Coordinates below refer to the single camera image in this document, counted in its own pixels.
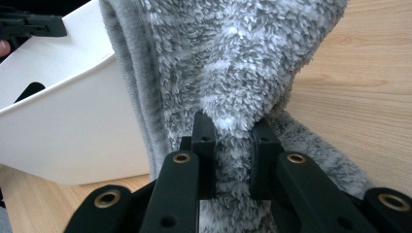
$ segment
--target brass ring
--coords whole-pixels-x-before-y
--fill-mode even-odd
[[[190,155],[187,153],[178,153],[175,156],[173,156],[173,161],[176,163],[187,163],[190,161]]]
[[[287,159],[288,161],[292,163],[305,163],[306,162],[305,157],[303,157],[300,154],[295,154],[295,153],[288,154]]]
[[[411,206],[407,202],[405,202],[405,200],[403,200],[402,198],[398,196],[388,194],[388,193],[381,193],[378,195],[378,199],[382,204],[384,204],[385,206],[393,210],[396,210],[399,212],[408,212],[411,210]]]
[[[120,200],[120,192],[116,189],[107,190],[94,199],[94,206],[100,209],[115,205]]]

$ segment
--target wood grain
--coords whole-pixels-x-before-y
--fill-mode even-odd
[[[288,110],[375,185],[412,196],[412,2],[349,1]]]
[[[117,184],[135,191],[149,182],[149,176],[104,183],[62,185],[0,167],[0,186],[13,232],[63,232],[70,217],[96,188]]]

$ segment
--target towel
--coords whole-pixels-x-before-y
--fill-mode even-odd
[[[342,190],[365,174],[285,111],[295,74],[343,16],[346,0],[100,0],[150,156],[189,136],[200,109],[218,132],[217,197],[200,203],[200,232],[276,232],[270,202],[250,198],[250,130],[265,117],[285,150],[308,154]]]

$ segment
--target human hand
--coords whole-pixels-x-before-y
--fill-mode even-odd
[[[0,57],[10,53],[10,44],[6,40],[0,40]]]

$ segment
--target white plastic bin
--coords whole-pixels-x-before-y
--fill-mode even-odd
[[[63,21],[67,37],[33,37],[0,64],[0,163],[65,184],[147,174],[98,2]],[[15,103],[35,82],[46,89]]]

